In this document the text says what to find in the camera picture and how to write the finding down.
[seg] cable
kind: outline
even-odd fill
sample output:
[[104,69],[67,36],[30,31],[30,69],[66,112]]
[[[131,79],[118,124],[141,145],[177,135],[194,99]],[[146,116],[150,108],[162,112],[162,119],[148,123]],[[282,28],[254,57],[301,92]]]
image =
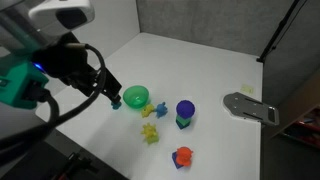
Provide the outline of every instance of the cable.
[[277,49],[277,46],[279,45],[279,43],[281,42],[281,40],[283,39],[283,37],[285,36],[285,34],[287,33],[287,31],[289,30],[289,28],[291,27],[293,21],[296,19],[296,17],[298,16],[298,14],[300,13],[301,9],[304,7],[304,5],[307,3],[308,0],[305,0],[302,5],[300,6],[300,8],[298,9],[297,13],[295,14],[295,16],[292,18],[291,22],[289,23],[288,27],[286,28],[286,30],[282,33],[282,36],[279,38],[279,40],[277,41],[277,43],[275,43],[275,45],[272,46],[272,48],[270,49],[270,51],[267,53],[266,57],[275,49]]
[[88,108],[98,98],[99,94],[104,89],[107,70],[106,70],[105,62],[101,53],[97,49],[95,49],[94,47],[88,44],[69,44],[69,46],[73,48],[83,47],[93,51],[97,55],[99,62],[101,64],[100,78],[95,90],[93,91],[93,94],[86,101],[81,103],[78,107],[74,108],[73,110],[65,113],[60,117],[59,117],[59,106],[57,102],[52,98],[51,95],[47,96],[45,100],[41,99],[41,101],[47,101],[50,105],[51,111],[50,111],[50,119],[48,123],[36,126],[29,130],[20,132],[16,135],[12,135],[10,137],[0,140],[0,148],[1,148],[0,150],[8,148],[7,151],[0,154],[1,162],[2,161],[9,162],[12,159],[17,158],[18,156],[21,156],[28,149],[30,149],[36,142],[40,141],[41,139],[44,139],[55,127],[77,116],[83,110]]

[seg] gray wall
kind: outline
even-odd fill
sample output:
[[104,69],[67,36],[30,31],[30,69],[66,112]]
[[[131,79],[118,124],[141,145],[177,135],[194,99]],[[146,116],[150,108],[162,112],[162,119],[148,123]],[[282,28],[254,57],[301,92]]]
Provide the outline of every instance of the gray wall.
[[[140,29],[260,55],[293,0],[137,0]],[[263,100],[277,105],[320,64],[320,1],[309,0],[264,68]]]

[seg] blue light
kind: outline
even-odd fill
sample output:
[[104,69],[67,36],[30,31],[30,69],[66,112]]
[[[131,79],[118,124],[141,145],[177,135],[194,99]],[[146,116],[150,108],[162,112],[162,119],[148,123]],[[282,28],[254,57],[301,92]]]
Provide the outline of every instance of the blue light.
[[45,72],[44,69],[42,68],[42,66],[40,64],[37,63],[33,63],[33,65],[38,68],[41,72]]

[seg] yellow star toy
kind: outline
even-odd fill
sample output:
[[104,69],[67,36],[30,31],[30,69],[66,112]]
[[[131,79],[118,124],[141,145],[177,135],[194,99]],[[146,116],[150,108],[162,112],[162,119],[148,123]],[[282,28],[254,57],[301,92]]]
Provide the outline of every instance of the yellow star toy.
[[141,134],[144,134],[145,140],[148,144],[159,141],[159,136],[155,124],[150,125],[150,123],[147,123],[143,125],[143,131],[141,131]]

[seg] yellow toy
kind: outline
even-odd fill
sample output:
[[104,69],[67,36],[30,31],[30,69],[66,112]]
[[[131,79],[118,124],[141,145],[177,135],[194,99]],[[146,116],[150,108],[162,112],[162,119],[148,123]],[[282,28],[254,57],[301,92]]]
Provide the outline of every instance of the yellow toy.
[[148,117],[150,113],[154,112],[154,106],[152,104],[146,105],[141,111],[142,117]]
[[141,131],[141,134],[144,134],[145,140],[148,142],[148,144],[159,141],[159,136],[155,124],[150,125],[150,123],[147,123],[143,125],[143,131]]

